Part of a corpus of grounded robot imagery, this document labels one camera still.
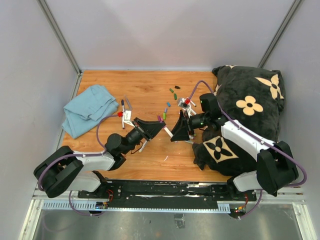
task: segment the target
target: gray wall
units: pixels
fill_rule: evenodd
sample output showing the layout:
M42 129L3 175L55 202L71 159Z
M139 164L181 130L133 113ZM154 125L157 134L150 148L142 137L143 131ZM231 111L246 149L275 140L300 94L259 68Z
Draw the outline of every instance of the gray wall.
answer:
M293 0L47 0L83 69L257 66Z
M0 1L0 239L18 239L76 74L35 0Z
M320 237L320 1L306 0L265 68L281 70L286 110L281 139L308 172L308 209Z

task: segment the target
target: blue towel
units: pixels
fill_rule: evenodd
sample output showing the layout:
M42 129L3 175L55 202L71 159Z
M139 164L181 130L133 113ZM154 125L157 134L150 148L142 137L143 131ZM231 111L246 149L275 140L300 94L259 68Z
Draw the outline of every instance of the blue towel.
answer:
M97 126L102 118L112 115L118 106L115 97L104 86L90 86L64 106L62 128L76 139Z

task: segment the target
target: wooden tabletop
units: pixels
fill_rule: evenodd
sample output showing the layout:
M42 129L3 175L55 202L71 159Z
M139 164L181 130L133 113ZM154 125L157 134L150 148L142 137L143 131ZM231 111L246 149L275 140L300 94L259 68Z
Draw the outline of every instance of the wooden tabletop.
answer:
M162 116L165 108L168 108L165 123L172 130L175 126L180 108L174 100L174 90L177 97L188 97L195 84L199 80L205 80L212 88L217 79L211 72L194 71L85 71L77 94L92 85L103 85L116 98L119 103L118 112L121 111L121 99L126 95L133 107L132 117L144 121L157 121L157 115ZM197 113L201 113L199 96L208 93L204 84L200 84L192 100L197 107L193 107ZM133 127L125 125L122 129L121 118L112 117L103 122L99 129L99 138L102 143L112 133L125 136ZM201 143L200 130L196 130L194 141ZM96 140L96 128L72 139L65 134L63 145L68 145L72 150L80 152L101 151L102 148ZM205 167L203 171L193 163L194 153L192 145L187 142L170 142L170 137L164 130L152 139L144 150L135 154L128 153L125 163L117 170L99 171L109 179L123 180L162 180L162 181L196 181L196 182L225 182L229 177L223 176L217 171Z

